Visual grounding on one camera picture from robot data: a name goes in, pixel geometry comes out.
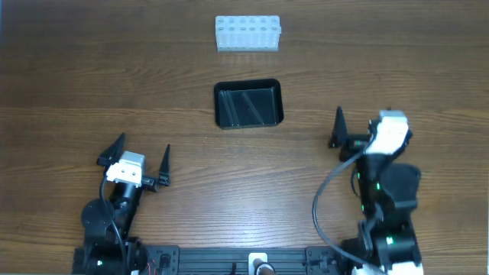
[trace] rectangular black container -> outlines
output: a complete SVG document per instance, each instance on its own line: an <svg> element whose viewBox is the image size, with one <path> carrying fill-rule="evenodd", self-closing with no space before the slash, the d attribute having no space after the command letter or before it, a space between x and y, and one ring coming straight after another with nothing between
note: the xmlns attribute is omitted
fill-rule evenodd
<svg viewBox="0 0 489 275"><path fill-rule="evenodd" d="M214 86L215 122L223 129L276 126L283 120L276 79L219 82Z"/></svg>

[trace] wooden tabletop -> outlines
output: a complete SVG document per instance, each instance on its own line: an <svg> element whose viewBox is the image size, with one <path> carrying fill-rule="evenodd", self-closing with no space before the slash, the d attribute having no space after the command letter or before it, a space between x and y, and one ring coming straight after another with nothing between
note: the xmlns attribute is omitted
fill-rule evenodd
<svg viewBox="0 0 489 275"><path fill-rule="evenodd" d="M120 135L172 185L147 193L131 232L181 247L324 245L311 206L352 132L403 110L398 160L423 179L413 213L427 274L485 274L489 181L487 1L4 0L0 40L0 272L69 273L97 156ZM279 15L278 53L217 53L216 15ZM217 82L276 78L277 127L223 131ZM332 238L362 218L349 171L320 199Z"/></svg>

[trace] wood grain surface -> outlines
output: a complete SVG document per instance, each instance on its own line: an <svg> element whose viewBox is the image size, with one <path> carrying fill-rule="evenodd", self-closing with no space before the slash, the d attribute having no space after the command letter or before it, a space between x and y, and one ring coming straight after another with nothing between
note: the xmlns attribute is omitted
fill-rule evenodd
<svg viewBox="0 0 489 275"><path fill-rule="evenodd" d="M335 108L365 132L381 108L414 132L413 222L426 274L485 274L489 2L4 0L0 40L0 272L69 273L99 153L121 132L173 184L146 194L132 235L182 247L324 245L311 205L338 164ZM216 52L216 15L279 15L279 53ZM213 86L273 77L285 119L223 131ZM362 218L348 173L320 200L335 239Z"/></svg>

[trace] black tray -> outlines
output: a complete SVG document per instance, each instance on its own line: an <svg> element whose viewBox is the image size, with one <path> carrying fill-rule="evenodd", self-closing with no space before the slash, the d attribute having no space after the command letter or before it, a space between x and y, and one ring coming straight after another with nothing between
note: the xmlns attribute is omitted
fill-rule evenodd
<svg viewBox="0 0 489 275"><path fill-rule="evenodd" d="M214 86L215 122L223 129L276 126L283 120L276 79L219 82Z"/></svg>

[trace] cable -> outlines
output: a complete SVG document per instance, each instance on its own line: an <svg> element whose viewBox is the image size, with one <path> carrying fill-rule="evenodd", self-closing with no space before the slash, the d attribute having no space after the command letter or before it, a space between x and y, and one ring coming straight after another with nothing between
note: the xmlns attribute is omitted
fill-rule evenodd
<svg viewBox="0 0 489 275"><path fill-rule="evenodd" d="M351 184L351 189L353 190L353 193L355 194L355 196L357 196L358 198L360 198L360 196L358 195L357 193L357 190L355 189L355 176L357 175L358 173L358 170L357 170L357 167L355 167L353 169L353 171L351 172L351 177L350 177L350 184Z"/></svg>
<svg viewBox="0 0 489 275"><path fill-rule="evenodd" d="M115 225L115 221L112 217L112 214L108 210L107 202L104 199L104 188L105 188L105 182L107 181L107 176L104 175L104 178L102 179L102 182L100 183L100 190L99 190L99 196L100 199L102 200L104 207L105 207L105 213L108 216L109 221L111 222L112 228L114 229L115 236L117 237L117 240L119 242L119 247L121 248L121 254L122 254L122 266L123 266L123 274L127 274L127 260L126 260L126 252L125 252L125 245L124 242L122 241L121 233L117 229L117 226Z"/></svg>
<svg viewBox="0 0 489 275"><path fill-rule="evenodd" d="M338 174L340 174L340 172L342 172L346 167L352 165L357 159L359 159L362 155L364 154L364 150L361 150L359 151L358 153L356 153L353 157L351 157L349 160L346 160L344 163L338 165L327 177L326 179L324 180L324 182L321 184L321 186L319 187L318 189L318 192L316 194L316 196L314 197L314 202L313 202L313 221L314 221L314 226L316 227L316 230L319 234L319 236L332 248L334 249L337 253L339 253L340 255L342 255L343 257L346 257L350 260L353 260L355 263L358 263L358 264L368 264L370 265L372 268L374 268L377 272L380 272L381 274L387 274L387 272L383 271L382 269L380 269L379 267L376 267L375 265L367 262L366 260L363 260L359 257L356 257L354 256L353 254L349 254L348 252L344 251L341 247L339 247L338 245L336 244L333 244L333 241L326 235L326 233L321 229L321 227L319 226L319 223L318 223L318 217L317 217L317 214L316 214L316 208L317 208L317 205L318 205L318 201L319 201L319 196L321 196L322 194L322 191L324 191L324 189L326 188L326 186L328 185L328 183L334 178L336 177Z"/></svg>

